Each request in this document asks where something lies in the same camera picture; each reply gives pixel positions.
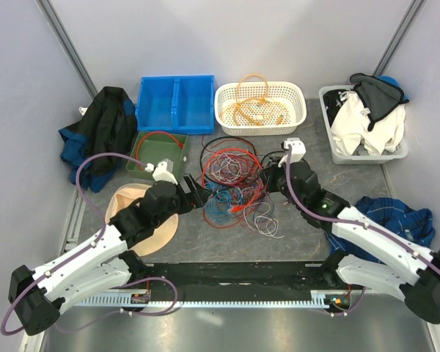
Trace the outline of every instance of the gray plastic bin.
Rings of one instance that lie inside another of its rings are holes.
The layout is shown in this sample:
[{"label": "gray plastic bin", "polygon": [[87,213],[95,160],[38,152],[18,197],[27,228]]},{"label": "gray plastic bin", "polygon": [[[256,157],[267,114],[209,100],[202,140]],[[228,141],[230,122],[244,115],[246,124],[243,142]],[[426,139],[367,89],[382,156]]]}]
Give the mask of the gray plastic bin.
[{"label": "gray plastic bin", "polygon": [[334,139],[332,138],[328,114],[326,113],[326,107],[324,106],[323,95],[325,95],[330,90],[351,88],[353,88],[353,85],[329,86],[321,88],[318,93],[320,97],[321,109],[323,110],[323,119],[324,124],[326,125],[326,132],[328,133],[329,143],[331,144],[332,161],[335,164],[384,164],[387,161],[393,159],[401,159],[408,155],[408,147],[406,142],[404,141],[404,138],[397,146],[396,151],[393,154],[389,155],[340,155],[337,152],[336,144],[334,143]]}]

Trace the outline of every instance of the blue plastic bin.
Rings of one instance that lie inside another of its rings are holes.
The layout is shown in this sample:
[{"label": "blue plastic bin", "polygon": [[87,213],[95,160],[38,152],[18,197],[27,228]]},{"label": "blue plastic bin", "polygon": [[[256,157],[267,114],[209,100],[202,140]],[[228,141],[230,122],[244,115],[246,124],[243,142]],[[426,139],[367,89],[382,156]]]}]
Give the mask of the blue plastic bin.
[{"label": "blue plastic bin", "polygon": [[144,77],[136,108],[139,131],[213,133],[213,76]]}]

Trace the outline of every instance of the tan cloth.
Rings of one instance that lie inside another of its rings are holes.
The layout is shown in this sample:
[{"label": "tan cloth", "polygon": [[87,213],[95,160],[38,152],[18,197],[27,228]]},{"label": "tan cloth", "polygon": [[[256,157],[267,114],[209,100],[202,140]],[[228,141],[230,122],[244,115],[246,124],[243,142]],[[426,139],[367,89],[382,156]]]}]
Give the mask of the tan cloth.
[{"label": "tan cloth", "polygon": [[[128,207],[135,199],[143,197],[145,191],[151,186],[143,185],[141,183],[129,183],[128,185],[119,188],[111,198],[109,202],[108,210],[106,211],[106,223],[109,223],[109,219],[116,213]],[[175,236],[177,229],[178,215],[175,214],[166,220],[158,229],[155,230],[153,236],[146,240],[136,244],[131,249],[137,253],[140,257],[149,255],[158,251],[162,247],[168,244]]]}]

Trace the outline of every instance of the blue fabric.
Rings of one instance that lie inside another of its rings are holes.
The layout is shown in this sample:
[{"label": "blue fabric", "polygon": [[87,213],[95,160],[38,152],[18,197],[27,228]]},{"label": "blue fabric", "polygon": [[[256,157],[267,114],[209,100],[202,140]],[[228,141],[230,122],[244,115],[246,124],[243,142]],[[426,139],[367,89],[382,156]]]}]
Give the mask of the blue fabric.
[{"label": "blue fabric", "polygon": [[[362,197],[355,206],[377,224],[420,246],[429,247],[435,237],[433,215],[429,209],[413,210],[398,199],[371,199],[369,197]],[[331,254],[341,249],[364,260],[381,263],[380,260],[349,241],[331,233],[326,233],[326,237],[331,244]]]},{"label": "blue fabric", "polygon": [[124,103],[122,103],[122,107],[124,108],[125,116],[135,114],[135,105],[132,103],[132,100],[125,100]]},{"label": "blue fabric", "polygon": [[[59,130],[60,136],[64,140],[64,150],[60,158],[72,167],[70,182],[76,184],[76,172],[78,167],[86,160],[85,151],[87,149],[88,138],[81,134],[73,133],[67,128]],[[104,175],[95,176],[89,170],[91,163],[85,165],[80,174],[80,185],[83,189],[90,188],[98,193],[103,189],[114,173],[120,168],[122,162],[118,162],[116,168]]]},{"label": "blue fabric", "polygon": [[[385,82],[392,84],[393,86],[401,88],[399,83],[393,77],[379,76],[378,78],[381,79],[382,81],[385,81]],[[409,99],[408,96],[406,95],[406,93],[404,93],[404,99]]]}]

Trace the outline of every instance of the black wire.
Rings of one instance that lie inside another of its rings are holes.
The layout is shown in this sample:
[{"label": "black wire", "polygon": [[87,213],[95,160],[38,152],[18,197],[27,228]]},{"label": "black wire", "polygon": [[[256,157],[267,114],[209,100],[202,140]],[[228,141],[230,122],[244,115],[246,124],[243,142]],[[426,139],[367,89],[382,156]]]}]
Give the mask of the black wire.
[{"label": "black wire", "polygon": [[270,155],[272,155],[272,154],[276,154],[276,153],[282,153],[282,154],[283,154],[284,151],[283,151],[283,150],[276,150],[276,151],[274,151],[274,152],[267,153],[267,154],[264,155],[263,158],[261,159],[261,165],[263,165],[263,162],[264,162],[265,158],[267,158],[268,156],[270,156]]},{"label": "black wire", "polygon": [[[252,147],[254,156],[257,157],[256,147],[254,146],[254,144],[252,144],[247,139],[243,139],[243,138],[240,138],[240,137],[234,137],[234,136],[223,136],[223,137],[215,138],[215,139],[212,139],[211,141],[209,141],[206,145],[202,146],[202,152],[200,152],[200,157],[199,157],[199,165],[200,165],[200,172],[201,173],[204,172],[204,167],[202,166],[202,158],[204,157],[204,152],[207,150],[207,147],[209,145],[211,145],[212,143],[214,143],[216,141],[219,141],[221,139],[237,139],[240,142],[247,143],[247,144],[249,144]],[[207,178],[211,182],[217,183],[217,184],[225,186],[227,188],[234,188],[234,187],[236,187],[236,186],[231,186],[231,185],[228,185],[228,184],[225,184],[225,183],[221,183],[221,182],[219,182],[217,180],[212,180],[210,177],[207,176],[207,174],[205,174],[205,178]],[[252,182],[244,184],[243,186],[249,186],[249,185],[253,184],[254,182],[257,181],[258,178],[259,178],[259,175]]]}]

